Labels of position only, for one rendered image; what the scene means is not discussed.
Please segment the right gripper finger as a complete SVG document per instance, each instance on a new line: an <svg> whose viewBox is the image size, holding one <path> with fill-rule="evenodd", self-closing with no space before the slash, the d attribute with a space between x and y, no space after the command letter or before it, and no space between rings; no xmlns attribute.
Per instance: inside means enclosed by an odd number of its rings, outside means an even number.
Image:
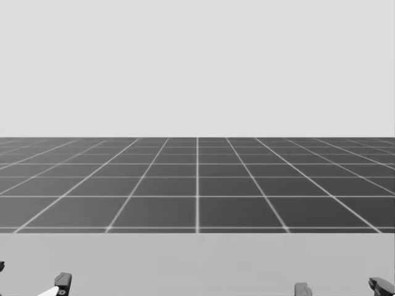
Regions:
<svg viewBox="0 0 395 296"><path fill-rule="evenodd" d="M312 289L306 282L298 282L294 285L294 296L313 296Z"/></svg>
<svg viewBox="0 0 395 296"><path fill-rule="evenodd" d="M373 296L394 296L394 284L380 277L370 277L368 280Z"/></svg>

